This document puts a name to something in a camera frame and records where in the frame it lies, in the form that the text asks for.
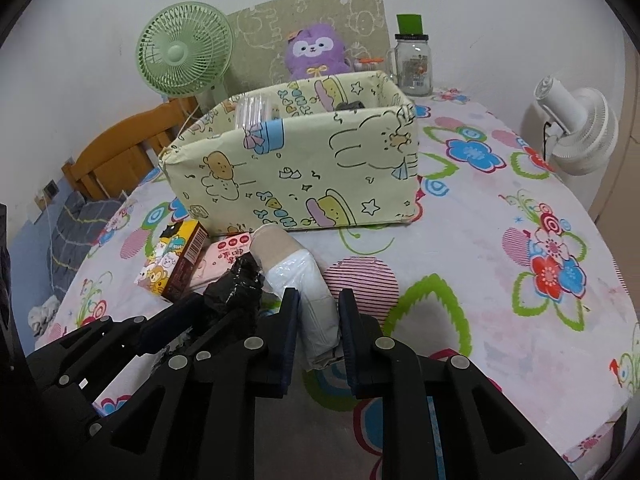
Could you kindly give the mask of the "colourful cartoon tissue pack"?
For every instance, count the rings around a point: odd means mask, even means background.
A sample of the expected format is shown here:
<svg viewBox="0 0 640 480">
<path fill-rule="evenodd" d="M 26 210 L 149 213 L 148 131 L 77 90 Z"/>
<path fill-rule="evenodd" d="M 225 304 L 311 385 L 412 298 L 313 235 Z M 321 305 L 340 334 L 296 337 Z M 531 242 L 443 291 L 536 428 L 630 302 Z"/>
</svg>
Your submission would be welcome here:
<svg viewBox="0 0 640 480">
<path fill-rule="evenodd" d="M 171 223 L 146 258 L 134 284 L 166 301 L 175 302 L 188 288 L 198 257 L 208 241 L 200 222 Z"/>
</svg>

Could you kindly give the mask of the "pink wet wipes pack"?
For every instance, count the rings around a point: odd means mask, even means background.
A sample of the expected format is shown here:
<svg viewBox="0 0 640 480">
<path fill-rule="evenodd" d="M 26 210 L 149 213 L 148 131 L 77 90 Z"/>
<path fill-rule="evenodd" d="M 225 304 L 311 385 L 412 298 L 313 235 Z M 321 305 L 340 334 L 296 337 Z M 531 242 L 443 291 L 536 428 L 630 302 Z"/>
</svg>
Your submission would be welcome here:
<svg viewBox="0 0 640 480">
<path fill-rule="evenodd" d="M 198 257 L 189 292 L 202 292 L 209 284 L 219 280 L 242 255 L 250 251 L 250 234 L 236 234 L 211 242 Z"/>
</svg>

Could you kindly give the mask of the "white beige sock bundle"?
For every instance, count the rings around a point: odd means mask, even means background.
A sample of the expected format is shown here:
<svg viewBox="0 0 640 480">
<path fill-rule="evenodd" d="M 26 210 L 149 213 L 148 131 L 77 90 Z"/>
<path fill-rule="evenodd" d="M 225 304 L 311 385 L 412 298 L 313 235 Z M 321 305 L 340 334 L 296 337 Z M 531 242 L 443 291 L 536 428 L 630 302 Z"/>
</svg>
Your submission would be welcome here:
<svg viewBox="0 0 640 480">
<path fill-rule="evenodd" d="M 285 289 L 299 292 L 299 340 L 306 370 L 323 370 L 341 361 L 340 316 L 337 303 L 311 252 L 275 224 L 252 234 L 250 252 L 264 272 L 270 289 L 283 297 Z"/>
</svg>

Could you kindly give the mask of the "grey plaid pillow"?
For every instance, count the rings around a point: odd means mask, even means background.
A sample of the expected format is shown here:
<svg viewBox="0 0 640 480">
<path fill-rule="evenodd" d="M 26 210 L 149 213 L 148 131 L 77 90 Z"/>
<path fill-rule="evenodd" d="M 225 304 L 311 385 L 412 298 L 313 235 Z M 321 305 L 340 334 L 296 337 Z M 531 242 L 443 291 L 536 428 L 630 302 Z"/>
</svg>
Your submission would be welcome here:
<svg viewBox="0 0 640 480">
<path fill-rule="evenodd" d="M 58 300 L 64 299 L 81 263 L 120 206 L 121 200 L 86 200 L 77 191 L 67 196 L 48 249 L 51 288 Z"/>
</svg>

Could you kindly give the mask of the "floral tablecloth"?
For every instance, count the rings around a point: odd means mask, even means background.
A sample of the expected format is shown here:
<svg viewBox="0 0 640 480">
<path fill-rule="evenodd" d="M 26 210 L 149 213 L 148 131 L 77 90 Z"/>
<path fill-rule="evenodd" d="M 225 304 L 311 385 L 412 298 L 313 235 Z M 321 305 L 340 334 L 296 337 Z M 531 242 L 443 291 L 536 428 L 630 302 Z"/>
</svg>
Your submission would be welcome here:
<svg viewBox="0 0 640 480">
<path fill-rule="evenodd" d="M 578 479 L 604 479 L 639 425 L 639 322 L 589 214 L 541 156 L 480 104 L 451 90 L 416 106 L 416 218 L 296 231 L 331 294 L 354 290 L 383 333 L 436 360 L 463 354 L 561 454 Z M 155 314 L 134 284 L 155 266 L 160 231 L 214 220 L 203 195 L 175 198 L 152 170 L 89 242 L 35 349 L 82 324 Z M 382 400 L 356 401 L 344 363 L 296 368 L 284 408 L 258 422 L 257 479 L 381 479 Z"/>
</svg>

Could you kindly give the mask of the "yellow cartoon storage box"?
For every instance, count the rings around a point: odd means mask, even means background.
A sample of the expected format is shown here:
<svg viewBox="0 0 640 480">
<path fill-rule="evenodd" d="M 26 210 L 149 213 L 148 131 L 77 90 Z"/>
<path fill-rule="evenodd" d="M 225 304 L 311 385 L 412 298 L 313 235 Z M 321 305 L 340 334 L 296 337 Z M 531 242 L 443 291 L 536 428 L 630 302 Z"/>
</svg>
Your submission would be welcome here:
<svg viewBox="0 0 640 480">
<path fill-rule="evenodd" d="M 265 94 L 279 118 L 235 127 L 235 105 Z M 341 102 L 362 110 L 335 110 Z M 212 234 L 409 223 L 418 214 L 418 121 L 382 72 L 302 79 L 218 104 L 160 154 L 190 216 Z"/>
</svg>

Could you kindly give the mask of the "clear plastic package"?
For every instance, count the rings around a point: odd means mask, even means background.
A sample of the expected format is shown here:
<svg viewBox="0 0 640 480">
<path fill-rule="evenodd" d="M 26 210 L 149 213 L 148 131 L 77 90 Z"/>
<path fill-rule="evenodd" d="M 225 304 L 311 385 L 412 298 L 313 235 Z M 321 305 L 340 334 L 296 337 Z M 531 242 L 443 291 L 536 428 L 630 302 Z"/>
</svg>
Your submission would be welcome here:
<svg viewBox="0 0 640 480">
<path fill-rule="evenodd" d="M 262 93 L 242 96 L 235 105 L 236 128 L 250 129 L 262 122 L 269 122 L 279 117 L 277 105 L 269 96 Z"/>
</svg>

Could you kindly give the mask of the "white floor fan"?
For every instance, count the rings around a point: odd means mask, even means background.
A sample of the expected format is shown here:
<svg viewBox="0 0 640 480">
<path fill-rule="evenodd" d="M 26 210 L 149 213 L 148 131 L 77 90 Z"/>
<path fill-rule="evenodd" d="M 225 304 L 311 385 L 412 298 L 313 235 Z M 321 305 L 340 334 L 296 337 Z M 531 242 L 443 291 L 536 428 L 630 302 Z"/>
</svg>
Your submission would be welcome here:
<svg viewBox="0 0 640 480">
<path fill-rule="evenodd" d="M 567 181 L 608 166 L 618 141 L 618 119 L 601 91 L 570 91 L 558 78 L 545 76 L 536 84 L 522 135 Z"/>
</svg>

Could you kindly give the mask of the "grey folded cloth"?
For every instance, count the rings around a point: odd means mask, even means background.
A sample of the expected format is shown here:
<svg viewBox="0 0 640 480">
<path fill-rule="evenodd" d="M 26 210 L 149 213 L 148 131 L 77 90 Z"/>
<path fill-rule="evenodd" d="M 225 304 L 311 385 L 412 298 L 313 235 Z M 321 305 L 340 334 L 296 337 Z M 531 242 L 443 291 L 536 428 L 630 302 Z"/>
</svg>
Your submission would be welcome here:
<svg viewBox="0 0 640 480">
<path fill-rule="evenodd" d="M 363 102 L 341 102 L 335 107 L 335 110 L 362 110 L 364 108 Z"/>
</svg>

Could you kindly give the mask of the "green desk fan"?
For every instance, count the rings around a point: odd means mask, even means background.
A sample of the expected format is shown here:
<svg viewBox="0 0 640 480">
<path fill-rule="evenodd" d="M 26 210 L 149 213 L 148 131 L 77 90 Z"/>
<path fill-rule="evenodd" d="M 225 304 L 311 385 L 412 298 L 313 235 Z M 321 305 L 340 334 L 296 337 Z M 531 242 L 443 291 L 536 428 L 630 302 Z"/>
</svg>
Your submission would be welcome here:
<svg viewBox="0 0 640 480">
<path fill-rule="evenodd" d="M 204 2 L 172 4 L 155 14 L 136 47 L 145 83 L 168 98 L 193 98 L 206 113 L 228 92 L 224 75 L 231 64 L 233 34 L 228 18 Z"/>
</svg>

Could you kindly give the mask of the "glass mug jar green lid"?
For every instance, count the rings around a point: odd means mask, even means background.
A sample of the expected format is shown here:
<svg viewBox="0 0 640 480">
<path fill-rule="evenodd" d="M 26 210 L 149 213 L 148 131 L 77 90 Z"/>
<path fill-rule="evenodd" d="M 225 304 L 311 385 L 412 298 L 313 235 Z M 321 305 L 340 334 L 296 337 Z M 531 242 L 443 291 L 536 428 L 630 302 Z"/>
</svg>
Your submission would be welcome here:
<svg viewBox="0 0 640 480">
<path fill-rule="evenodd" d="M 397 14 L 396 44 L 388 51 L 390 76 L 407 96 L 429 96 L 433 91 L 430 37 L 420 14 Z"/>
</svg>

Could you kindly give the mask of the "cotton swab container orange lid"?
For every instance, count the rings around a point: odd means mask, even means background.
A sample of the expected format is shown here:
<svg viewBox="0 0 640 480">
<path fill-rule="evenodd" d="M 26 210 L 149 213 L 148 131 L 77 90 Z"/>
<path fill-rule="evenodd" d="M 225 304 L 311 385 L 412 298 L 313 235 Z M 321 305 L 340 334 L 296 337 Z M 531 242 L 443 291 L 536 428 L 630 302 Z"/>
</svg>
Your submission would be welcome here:
<svg viewBox="0 0 640 480">
<path fill-rule="evenodd" d="M 370 72 L 371 70 L 386 71 L 386 58 L 350 58 L 350 66 L 355 72 Z"/>
</svg>

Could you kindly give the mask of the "green cartoon cardboard panel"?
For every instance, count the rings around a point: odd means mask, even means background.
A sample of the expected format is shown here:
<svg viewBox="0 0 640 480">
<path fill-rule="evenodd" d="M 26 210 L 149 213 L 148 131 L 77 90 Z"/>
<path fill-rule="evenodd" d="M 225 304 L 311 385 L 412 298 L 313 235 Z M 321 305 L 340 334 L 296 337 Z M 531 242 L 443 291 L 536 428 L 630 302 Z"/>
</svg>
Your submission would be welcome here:
<svg viewBox="0 0 640 480">
<path fill-rule="evenodd" d="M 224 84 L 232 96 L 289 81 L 286 52 L 298 40 L 315 44 L 313 29 L 335 32 L 349 62 L 382 58 L 390 48 L 384 0 L 271 0 L 228 20 L 233 52 Z"/>
</svg>

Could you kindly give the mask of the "purple plush toy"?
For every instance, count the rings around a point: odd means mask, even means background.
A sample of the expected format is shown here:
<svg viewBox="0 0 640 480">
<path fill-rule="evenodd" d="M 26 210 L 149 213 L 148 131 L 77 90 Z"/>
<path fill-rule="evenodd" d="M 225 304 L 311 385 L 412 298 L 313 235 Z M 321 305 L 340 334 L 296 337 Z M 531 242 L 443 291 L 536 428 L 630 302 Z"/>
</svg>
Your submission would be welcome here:
<svg viewBox="0 0 640 480">
<path fill-rule="evenodd" d="M 313 24 L 288 38 L 285 66 L 291 80 L 351 73 L 345 44 L 333 26 Z"/>
</svg>

